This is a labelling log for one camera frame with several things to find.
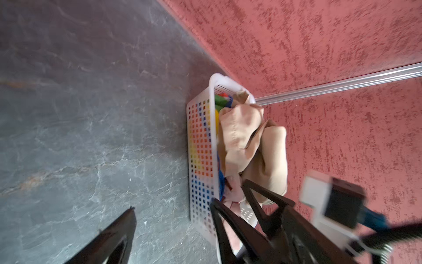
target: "textured red wall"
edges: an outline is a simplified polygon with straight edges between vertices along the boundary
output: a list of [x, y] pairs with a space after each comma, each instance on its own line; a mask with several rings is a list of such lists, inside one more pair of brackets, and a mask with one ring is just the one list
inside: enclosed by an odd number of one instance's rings
[[161, 0], [255, 97], [422, 61], [420, 0]]
[[[422, 77], [265, 107], [287, 129], [286, 197], [298, 201], [305, 173], [361, 185], [368, 208], [395, 224], [422, 220]], [[309, 219], [311, 210], [298, 203]], [[421, 263], [422, 243], [401, 245], [392, 263]]]

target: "metal strip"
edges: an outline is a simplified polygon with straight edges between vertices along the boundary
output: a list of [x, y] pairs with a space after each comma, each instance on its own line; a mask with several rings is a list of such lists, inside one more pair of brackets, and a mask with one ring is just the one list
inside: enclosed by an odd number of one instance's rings
[[323, 95], [325, 93], [341, 92], [349, 89], [356, 89], [386, 82], [394, 82], [419, 76], [422, 76], [422, 63], [415, 63], [408, 66], [366, 74], [341, 81], [329, 82], [326, 84], [315, 85], [289, 92], [259, 97], [256, 99], [256, 101], [257, 104], [266, 105], [310, 96]]

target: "gray floor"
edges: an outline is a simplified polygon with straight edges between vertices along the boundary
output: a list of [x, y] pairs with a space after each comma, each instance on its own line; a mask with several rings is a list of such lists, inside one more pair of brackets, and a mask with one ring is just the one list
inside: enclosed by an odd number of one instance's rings
[[185, 105], [221, 72], [153, 0], [1, 2], [0, 259], [63, 263], [130, 206], [130, 263], [216, 263]]

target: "beige fabric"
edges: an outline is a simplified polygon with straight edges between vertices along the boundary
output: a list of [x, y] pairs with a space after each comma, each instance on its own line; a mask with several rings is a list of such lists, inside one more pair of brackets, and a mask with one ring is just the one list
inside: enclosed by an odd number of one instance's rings
[[262, 131], [253, 137], [252, 134], [261, 125], [263, 113], [261, 106], [248, 104], [220, 111], [217, 151], [221, 171], [232, 188], [225, 188], [224, 196], [231, 201], [243, 199], [239, 172], [248, 166], [258, 149]]
[[[242, 173], [242, 180], [251, 180], [260, 186], [284, 195], [287, 192], [286, 128], [272, 120], [265, 124], [261, 143], [255, 156]], [[269, 200], [255, 193], [259, 203]]]
[[233, 95], [231, 108], [235, 108], [239, 104], [251, 104], [251, 95], [247, 91], [237, 92]]
[[[263, 113], [257, 104], [238, 104], [220, 111], [217, 152], [231, 187], [224, 191], [230, 201], [244, 198], [241, 182], [245, 179], [281, 195], [287, 191], [286, 129], [272, 120], [264, 122]], [[256, 197], [260, 203], [268, 203], [263, 196]]]

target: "white plastic basket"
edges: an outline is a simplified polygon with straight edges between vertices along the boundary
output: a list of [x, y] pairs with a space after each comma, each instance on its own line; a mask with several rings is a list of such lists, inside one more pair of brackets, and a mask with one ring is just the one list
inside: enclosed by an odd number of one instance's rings
[[[186, 106], [190, 219], [213, 245], [216, 245], [216, 235], [209, 204], [212, 197], [219, 198], [214, 94], [234, 95], [242, 90], [248, 91], [229, 77], [215, 73], [208, 88]], [[255, 227], [257, 219], [252, 210], [244, 203], [240, 206], [242, 218]]]

